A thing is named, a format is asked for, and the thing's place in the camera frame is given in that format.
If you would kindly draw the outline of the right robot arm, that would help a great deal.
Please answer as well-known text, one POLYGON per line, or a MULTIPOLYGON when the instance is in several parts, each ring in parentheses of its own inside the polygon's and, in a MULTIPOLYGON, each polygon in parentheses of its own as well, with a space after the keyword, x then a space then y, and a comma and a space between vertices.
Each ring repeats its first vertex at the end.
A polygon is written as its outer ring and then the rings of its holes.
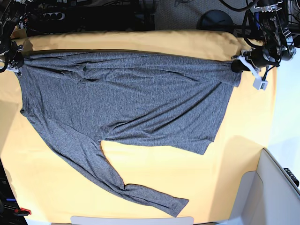
POLYGON ((2 0, 0 2, 0 61, 4 63, 0 71, 6 70, 21 76, 20 68, 24 64, 23 45, 11 39, 15 27, 24 18, 25 1, 2 0))

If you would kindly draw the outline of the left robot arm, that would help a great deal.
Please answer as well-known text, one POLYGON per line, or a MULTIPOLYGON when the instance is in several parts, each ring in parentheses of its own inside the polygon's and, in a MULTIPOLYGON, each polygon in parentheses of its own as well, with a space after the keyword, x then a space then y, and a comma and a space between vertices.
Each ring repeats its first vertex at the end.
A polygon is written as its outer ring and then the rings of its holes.
POLYGON ((242 50, 240 56, 255 71, 266 68, 267 74, 296 53, 283 5, 282 0, 253 0, 245 7, 235 9, 245 11, 241 37, 250 46, 249 50, 242 50))

